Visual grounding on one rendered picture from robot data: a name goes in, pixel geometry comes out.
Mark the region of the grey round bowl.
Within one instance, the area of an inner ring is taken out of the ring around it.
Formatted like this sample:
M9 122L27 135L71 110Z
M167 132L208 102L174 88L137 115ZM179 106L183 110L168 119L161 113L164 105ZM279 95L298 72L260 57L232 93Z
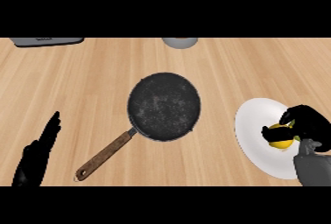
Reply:
M162 38L161 40L174 49L191 48L198 42L196 38Z

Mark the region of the white plate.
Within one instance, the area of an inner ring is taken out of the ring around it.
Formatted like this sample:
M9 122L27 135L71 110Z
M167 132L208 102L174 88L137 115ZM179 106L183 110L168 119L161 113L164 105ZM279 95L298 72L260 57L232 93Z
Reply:
M270 127L279 122L287 106L269 99L253 98L238 108L233 130L244 155L256 167L279 179L297 179L294 156L298 152L298 142L287 149L276 149L263 138L263 126Z

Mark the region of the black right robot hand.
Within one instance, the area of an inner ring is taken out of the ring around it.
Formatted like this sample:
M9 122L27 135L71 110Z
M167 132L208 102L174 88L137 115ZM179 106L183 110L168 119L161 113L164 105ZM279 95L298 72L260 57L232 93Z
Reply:
M319 112L307 105L297 105L287 109L279 119L281 127L269 129L263 126L261 135L267 142L279 142L300 139L312 139L322 145L315 148L316 152L331 150L331 122Z

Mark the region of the grey flat appliance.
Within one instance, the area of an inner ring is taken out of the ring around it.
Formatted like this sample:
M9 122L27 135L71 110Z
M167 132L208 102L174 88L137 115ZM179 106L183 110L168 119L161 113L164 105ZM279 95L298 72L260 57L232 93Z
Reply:
M83 42L83 38L10 38L16 47L62 46Z

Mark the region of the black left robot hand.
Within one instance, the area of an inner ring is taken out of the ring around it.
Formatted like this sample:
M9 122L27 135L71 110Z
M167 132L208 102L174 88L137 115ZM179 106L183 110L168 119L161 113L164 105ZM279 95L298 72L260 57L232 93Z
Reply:
M59 112L50 117L41 136L24 148L22 157L15 169L12 186L38 187L43 182L49 154L56 142L58 132L61 131Z

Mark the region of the yellow lemon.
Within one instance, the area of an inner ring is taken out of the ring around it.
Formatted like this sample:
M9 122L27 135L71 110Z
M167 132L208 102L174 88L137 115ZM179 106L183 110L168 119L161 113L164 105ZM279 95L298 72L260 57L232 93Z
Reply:
M287 127L287 128L293 128L294 127L295 122L290 122L288 124L281 125L279 123L273 124L270 126L270 129L276 129L281 127ZM276 149L281 149L282 151L285 151L290 146L293 145L294 141L300 141L300 137L294 136L293 140L284 140L284 141L278 141L278 142L270 142L269 145L272 147L275 147Z

